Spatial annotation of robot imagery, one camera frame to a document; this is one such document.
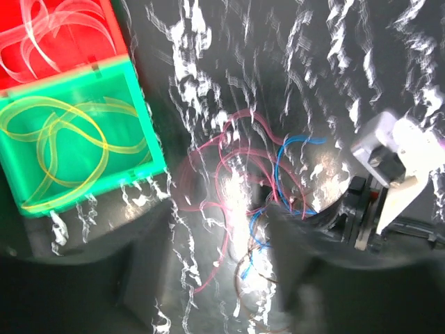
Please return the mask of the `near green storage bin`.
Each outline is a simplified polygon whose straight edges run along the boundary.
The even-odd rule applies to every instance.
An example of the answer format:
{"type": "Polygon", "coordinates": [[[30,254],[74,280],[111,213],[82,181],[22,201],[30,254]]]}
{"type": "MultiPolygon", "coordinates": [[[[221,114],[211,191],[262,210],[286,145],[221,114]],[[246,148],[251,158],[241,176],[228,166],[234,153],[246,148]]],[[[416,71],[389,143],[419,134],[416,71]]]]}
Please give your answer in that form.
{"type": "Polygon", "coordinates": [[[149,111],[126,56],[2,96],[1,167],[19,212],[62,212],[162,173],[149,111]]]}

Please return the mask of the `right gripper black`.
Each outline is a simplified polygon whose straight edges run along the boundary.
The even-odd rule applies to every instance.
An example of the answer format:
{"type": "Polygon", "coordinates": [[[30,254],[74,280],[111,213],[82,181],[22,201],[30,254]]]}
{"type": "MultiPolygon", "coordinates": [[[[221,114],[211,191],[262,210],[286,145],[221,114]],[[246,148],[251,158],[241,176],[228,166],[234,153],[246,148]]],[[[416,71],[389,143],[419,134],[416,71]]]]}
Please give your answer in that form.
{"type": "Polygon", "coordinates": [[[354,177],[336,202],[333,233],[344,244],[370,253],[416,253],[444,250],[444,224],[432,214],[432,187],[427,186],[378,235],[376,228],[388,190],[372,176],[354,177]]]}

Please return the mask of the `red storage bin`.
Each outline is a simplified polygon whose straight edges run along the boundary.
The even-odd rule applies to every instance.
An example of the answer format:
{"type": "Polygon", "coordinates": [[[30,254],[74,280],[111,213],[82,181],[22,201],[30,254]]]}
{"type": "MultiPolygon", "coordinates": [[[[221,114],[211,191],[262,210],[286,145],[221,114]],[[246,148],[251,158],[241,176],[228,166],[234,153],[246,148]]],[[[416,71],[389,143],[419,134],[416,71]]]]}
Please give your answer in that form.
{"type": "Polygon", "coordinates": [[[110,1],[2,1],[1,89],[125,55],[110,1]]]}

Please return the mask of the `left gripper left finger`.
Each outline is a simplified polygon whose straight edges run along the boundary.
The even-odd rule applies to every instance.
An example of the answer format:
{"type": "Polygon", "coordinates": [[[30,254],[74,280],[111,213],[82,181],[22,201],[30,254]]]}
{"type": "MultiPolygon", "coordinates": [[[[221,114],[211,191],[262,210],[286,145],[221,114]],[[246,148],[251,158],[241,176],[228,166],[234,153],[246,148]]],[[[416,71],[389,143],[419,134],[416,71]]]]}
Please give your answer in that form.
{"type": "Polygon", "coordinates": [[[1,256],[2,333],[151,333],[171,205],[63,256],[1,256]]]}

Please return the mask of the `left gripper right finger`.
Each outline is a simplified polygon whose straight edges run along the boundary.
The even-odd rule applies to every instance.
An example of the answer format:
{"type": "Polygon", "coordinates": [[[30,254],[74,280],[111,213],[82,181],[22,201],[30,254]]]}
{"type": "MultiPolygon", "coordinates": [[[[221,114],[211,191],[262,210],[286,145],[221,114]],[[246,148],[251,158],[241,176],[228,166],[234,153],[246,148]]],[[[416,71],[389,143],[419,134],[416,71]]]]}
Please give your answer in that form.
{"type": "Polygon", "coordinates": [[[292,333],[443,333],[444,251],[392,234],[378,253],[268,208],[280,301],[292,333]]]}

